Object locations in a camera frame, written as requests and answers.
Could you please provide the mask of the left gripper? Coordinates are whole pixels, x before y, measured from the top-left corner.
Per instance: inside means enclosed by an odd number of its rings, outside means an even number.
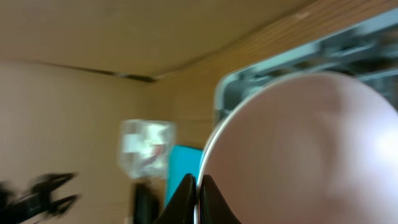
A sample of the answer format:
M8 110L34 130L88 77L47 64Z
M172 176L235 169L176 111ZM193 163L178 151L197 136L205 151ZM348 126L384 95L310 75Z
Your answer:
M33 180L30 187L31 194L38 195L40 198L50 199L54 190L76 177L76 173L52 173L44 174ZM11 202L12 192L1 183L1 224L17 224L27 221L34 217L29 211L27 204L22 202ZM47 215L58 217L64 215L77 200L80 195L71 195L56 201L50 201Z

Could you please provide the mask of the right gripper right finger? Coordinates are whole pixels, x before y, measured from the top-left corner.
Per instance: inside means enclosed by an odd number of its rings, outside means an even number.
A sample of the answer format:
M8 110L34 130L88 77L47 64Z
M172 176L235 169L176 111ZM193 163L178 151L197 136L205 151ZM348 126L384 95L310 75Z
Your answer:
M210 175L203 176L199 208L201 224L241 224Z

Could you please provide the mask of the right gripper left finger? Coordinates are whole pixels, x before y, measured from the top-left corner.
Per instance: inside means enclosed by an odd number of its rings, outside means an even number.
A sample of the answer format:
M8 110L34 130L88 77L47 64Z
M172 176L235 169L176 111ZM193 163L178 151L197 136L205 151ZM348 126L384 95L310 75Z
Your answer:
M154 224L194 224L196 179L186 174Z

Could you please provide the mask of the red snack wrapper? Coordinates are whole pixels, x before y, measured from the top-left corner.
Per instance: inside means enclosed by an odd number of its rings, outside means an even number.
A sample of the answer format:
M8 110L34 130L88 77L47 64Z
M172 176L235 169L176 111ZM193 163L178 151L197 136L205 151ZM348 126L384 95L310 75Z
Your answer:
M163 154L163 151L164 151L163 144L154 145L152 148L152 155L146 160L146 163L151 164L154 161L156 161L158 157Z

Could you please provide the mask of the small pink bowl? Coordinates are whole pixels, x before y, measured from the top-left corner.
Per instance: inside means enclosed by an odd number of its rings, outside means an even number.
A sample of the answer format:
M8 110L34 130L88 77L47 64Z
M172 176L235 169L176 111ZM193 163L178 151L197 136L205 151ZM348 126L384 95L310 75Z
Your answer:
M207 177L241 223L396 223L397 111L339 73L274 81L213 131Z

